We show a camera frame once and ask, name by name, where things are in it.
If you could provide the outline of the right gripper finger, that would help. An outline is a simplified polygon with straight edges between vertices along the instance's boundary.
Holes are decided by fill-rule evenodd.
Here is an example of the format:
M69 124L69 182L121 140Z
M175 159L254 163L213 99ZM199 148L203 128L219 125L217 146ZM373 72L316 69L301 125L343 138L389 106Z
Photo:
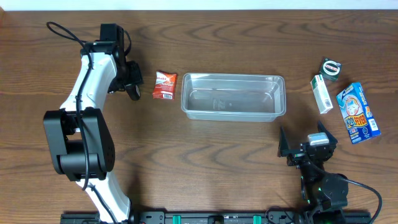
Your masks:
M336 138L327 130L327 128L322 124L321 121L318 121L317 128L319 133L326 134L330 144L336 144Z
M280 127L278 156L287 156L289 153L289 142L287 140L283 127Z

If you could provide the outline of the black bottle white cap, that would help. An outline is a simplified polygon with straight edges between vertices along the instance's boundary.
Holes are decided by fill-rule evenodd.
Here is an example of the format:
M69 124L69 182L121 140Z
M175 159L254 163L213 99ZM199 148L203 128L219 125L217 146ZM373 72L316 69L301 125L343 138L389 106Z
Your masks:
M141 98L141 93L138 85L133 85L133 84L126 85L125 90L131 100L137 101Z

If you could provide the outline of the blue Kool Fever box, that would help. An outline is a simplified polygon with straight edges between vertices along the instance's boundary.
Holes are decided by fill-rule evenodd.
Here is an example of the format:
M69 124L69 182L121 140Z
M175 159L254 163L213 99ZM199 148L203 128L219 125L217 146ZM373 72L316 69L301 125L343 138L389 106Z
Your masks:
M350 84L336 100L352 144L381 135L360 82Z

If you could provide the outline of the red snack packet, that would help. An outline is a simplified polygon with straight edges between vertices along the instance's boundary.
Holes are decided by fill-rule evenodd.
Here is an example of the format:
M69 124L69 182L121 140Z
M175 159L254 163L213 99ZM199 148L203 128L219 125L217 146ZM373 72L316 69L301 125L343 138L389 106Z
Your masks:
M152 97L163 100L173 100L176 83L176 73L156 72L156 81Z

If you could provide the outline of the dark green round-label box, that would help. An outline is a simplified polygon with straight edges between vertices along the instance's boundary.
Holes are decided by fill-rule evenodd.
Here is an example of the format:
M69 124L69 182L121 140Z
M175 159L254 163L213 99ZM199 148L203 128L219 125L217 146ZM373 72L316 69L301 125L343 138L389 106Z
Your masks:
M341 73L341 69L342 64L325 57L320 65L319 72L323 78L335 82Z

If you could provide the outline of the clear plastic container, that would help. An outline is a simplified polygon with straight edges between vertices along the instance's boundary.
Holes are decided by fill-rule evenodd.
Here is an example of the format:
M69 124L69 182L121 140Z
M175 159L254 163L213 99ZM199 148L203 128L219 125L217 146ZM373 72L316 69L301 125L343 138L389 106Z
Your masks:
M196 120L273 122L286 112L285 80L279 75L186 73L181 109Z

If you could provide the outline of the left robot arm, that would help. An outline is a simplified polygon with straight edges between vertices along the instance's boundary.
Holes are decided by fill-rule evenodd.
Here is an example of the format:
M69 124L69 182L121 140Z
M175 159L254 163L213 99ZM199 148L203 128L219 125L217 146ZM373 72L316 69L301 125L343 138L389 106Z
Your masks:
M126 91L134 101L141 97L139 66L128 62L126 54L122 42L86 43L70 96L44 115L54 169L89 195L99 211L97 223L138 221L113 172L115 148L102 113L108 93Z

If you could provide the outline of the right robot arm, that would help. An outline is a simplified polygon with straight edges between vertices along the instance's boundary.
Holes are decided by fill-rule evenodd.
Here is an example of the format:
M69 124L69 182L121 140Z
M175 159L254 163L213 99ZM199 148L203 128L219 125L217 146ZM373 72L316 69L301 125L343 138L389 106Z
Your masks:
M342 208L347 206L348 184L340 174L325 171L338 140L318 122L318 132L307 136L307 142L293 149L285 131L280 129L278 157L301 173L301 194L308 205L293 217L294 223L333 223L343 221Z

